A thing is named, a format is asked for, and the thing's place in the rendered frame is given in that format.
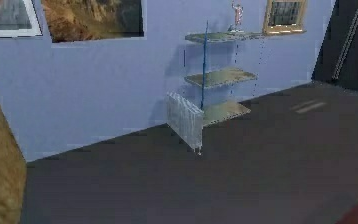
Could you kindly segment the white ribbed radiator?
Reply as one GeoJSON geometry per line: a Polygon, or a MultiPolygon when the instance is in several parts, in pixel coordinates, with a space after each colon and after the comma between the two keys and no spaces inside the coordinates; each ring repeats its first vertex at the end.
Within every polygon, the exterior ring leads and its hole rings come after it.
{"type": "Polygon", "coordinates": [[[167,124],[198,155],[202,154],[204,112],[191,101],[175,92],[168,92],[167,124]]]}

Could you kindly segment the gold framed picture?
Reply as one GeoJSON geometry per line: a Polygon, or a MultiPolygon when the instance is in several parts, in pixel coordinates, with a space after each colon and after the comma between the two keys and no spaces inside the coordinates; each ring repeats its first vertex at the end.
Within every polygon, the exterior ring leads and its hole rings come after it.
{"type": "Polygon", "coordinates": [[[267,36],[304,33],[307,0],[267,0],[262,32],[267,36]]]}

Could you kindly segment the glass shelf with blue posts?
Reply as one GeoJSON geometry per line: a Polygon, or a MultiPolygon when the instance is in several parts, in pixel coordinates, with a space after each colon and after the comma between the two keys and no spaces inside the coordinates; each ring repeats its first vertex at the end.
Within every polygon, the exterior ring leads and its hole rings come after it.
{"type": "Polygon", "coordinates": [[[203,113],[203,125],[205,127],[234,119],[251,112],[249,108],[233,100],[226,100],[222,103],[205,106],[204,99],[206,90],[256,80],[258,78],[256,74],[244,71],[238,67],[225,67],[214,71],[207,71],[206,57],[208,46],[215,43],[232,43],[235,41],[260,39],[263,37],[264,34],[262,32],[233,31],[232,29],[225,32],[214,33],[210,33],[206,30],[204,33],[193,33],[185,36],[186,41],[203,45],[202,73],[186,76],[184,80],[201,88],[200,110],[203,113]]]}

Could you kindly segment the white framed grey picture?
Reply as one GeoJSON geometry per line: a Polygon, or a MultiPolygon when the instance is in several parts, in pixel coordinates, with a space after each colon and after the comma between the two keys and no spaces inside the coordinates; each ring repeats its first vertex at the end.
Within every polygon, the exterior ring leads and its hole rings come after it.
{"type": "Polygon", "coordinates": [[[34,0],[0,0],[0,38],[41,35],[34,0]]]}

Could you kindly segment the brown landscape picture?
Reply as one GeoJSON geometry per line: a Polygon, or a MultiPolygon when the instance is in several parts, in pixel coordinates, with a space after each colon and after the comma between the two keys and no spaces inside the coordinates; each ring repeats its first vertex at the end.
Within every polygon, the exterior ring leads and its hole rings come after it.
{"type": "Polygon", "coordinates": [[[41,0],[53,43],[143,37],[142,0],[41,0]]]}

